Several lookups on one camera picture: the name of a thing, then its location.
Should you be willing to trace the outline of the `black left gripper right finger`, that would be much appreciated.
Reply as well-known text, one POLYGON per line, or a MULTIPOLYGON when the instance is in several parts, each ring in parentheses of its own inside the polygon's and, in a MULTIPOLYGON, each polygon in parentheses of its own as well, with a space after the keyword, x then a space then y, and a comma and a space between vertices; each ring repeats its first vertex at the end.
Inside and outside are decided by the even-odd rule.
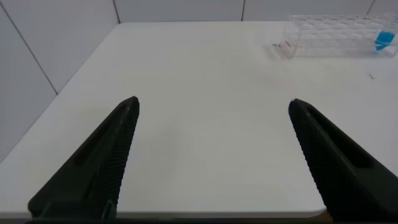
POLYGON ((311 104, 289 103, 310 173, 336 222, 397 222, 397 176, 311 104))

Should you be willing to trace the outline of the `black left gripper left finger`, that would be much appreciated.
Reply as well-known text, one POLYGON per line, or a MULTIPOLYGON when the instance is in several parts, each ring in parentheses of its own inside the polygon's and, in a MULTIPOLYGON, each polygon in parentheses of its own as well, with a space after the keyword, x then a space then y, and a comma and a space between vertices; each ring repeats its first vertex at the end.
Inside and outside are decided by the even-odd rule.
POLYGON ((139 109, 132 96, 110 112, 31 198, 34 220, 115 218, 139 109))

